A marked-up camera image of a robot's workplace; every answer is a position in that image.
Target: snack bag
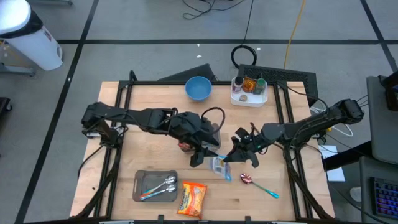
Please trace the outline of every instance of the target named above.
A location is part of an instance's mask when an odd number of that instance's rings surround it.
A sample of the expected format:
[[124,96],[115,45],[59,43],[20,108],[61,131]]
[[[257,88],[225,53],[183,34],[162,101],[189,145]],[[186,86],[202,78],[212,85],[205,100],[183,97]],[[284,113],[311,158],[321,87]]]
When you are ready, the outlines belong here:
[[177,214],[199,217],[201,219],[203,199],[207,186],[193,182],[182,182],[182,200]]

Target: plastic bag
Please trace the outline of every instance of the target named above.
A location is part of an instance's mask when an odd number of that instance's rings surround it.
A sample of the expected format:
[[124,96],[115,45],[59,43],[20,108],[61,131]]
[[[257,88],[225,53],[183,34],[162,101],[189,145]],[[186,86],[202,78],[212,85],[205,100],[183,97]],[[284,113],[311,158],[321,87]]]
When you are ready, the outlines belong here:
[[231,167],[227,162],[224,162],[226,156],[211,157],[209,159],[209,169],[214,173],[221,175],[227,181],[232,181]]
[[177,214],[199,217],[201,219],[206,191],[206,185],[183,181],[182,199]]

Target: table leg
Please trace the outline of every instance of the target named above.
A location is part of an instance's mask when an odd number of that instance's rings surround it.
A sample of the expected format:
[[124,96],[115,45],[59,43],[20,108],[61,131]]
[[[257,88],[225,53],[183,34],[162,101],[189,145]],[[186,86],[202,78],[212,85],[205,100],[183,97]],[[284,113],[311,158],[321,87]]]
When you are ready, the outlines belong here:
[[362,156],[373,157],[371,141],[324,159],[323,166],[325,171],[333,170],[341,166],[358,162],[359,158]]

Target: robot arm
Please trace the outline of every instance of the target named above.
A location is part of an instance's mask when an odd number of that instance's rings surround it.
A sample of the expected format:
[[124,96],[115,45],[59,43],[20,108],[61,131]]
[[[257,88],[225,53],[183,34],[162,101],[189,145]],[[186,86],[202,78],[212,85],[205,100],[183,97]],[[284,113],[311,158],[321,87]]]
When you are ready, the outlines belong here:
[[104,103],[89,105],[81,119],[83,134],[97,131],[101,135],[102,146],[118,147],[121,141],[119,132],[110,128],[106,120],[133,124],[144,132],[169,135],[177,139],[179,143],[188,144],[195,150],[190,161],[192,167],[200,165],[204,157],[217,156],[216,153],[201,146],[203,141],[219,145],[213,137],[213,126],[206,118],[200,118],[195,113],[178,113],[176,108],[147,108],[136,111],[116,108]]
[[250,159],[252,166],[257,167],[259,161],[255,153],[261,152],[271,144],[277,142],[283,146],[301,148],[314,134],[338,123],[358,123],[363,116],[364,112],[355,100],[341,100],[326,111],[296,123],[264,124],[261,133],[257,135],[253,131],[249,134],[245,129],[239,128],[235,133],[240,137],[240,140],[237,137],[232,137],[234,146],[224,161],[244,162]]

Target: wooden table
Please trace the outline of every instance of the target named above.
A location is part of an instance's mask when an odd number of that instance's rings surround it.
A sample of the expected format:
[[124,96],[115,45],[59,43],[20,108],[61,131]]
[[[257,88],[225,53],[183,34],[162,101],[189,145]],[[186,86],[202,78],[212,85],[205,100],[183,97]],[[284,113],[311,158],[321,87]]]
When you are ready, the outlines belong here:
[[[289,82],[288,85],[296,91],[305,93],[302,82]],[[98,101],[114,105],[117,87],[118,82],[103,82]],[[268,101],[261,108],[232,105],[229,88],[226,85],[215,85],[211,96],[206,101],[198,103],[185,95],[183,85],[137,85],[132,88],[130,109],[177,107],[179,112],[192,111],[202,114],[212,106],[222,107],[226,112],[226,120],[221,128],[221,148],[218,153],[227,154],[233,146],[231,136],[234,136],[235,130],[239,127],[250,130],[249,122],[251,121],[258,128],[261,128],[264,123],[278,123],[272,86],[268,89]],[[282,90],[280,90],[280,95],[284,118],[287,120]],[[307,98],[292,91],[289,91],[289,95],[295,121],[310,116]],[[221,121],[221,113],[217,110],[207,113],[206,117],[212,122]],[[99,138],[88,140],[85,157],[98,148],[99,142]],[[203,206],[205,220],[244,220],[246,215],[251,216],[252,220],[295,220],[286,164],[282,151],[278,147],[270,146],[267,154],[257,155],[260,162],[258,168],[253,168],[250,161],[230,163],[233,181],[227,182],[208,170],[206,162],[196,168],[190,167],[190,156],[184,154],[177,143],[177,140],[169,136],[143,133],[139,128],[129,126],[129,131],[124,137],[112,219],[156,220],[160,214],[165,215],[166,220],[195,219],[177,215],[181,201],[182,181],[189,180],[208,186]],[[318,147],[315,140],[311,140],[308,144]],[[95,155],[81,170],[71,215],[80,212],[95,193],[94,188],[98,188],[104,152],[105,150]],[[319,152],[306,147],[301,153],[308,189],[326,212],[334,216]],[[176,170],[179,179],[176,201],[172,203],[133,201],[134,175],[140,169]],[[239,178],[243,172],[250,174],[257,183],[277,192],[280,198],[274,199],[253,185],[243,184]],[[302,194],[299,188],[297,189],[301,216],[305,217]],[[108,193],[106,192],[103,197],[101,214],[104,214]]]

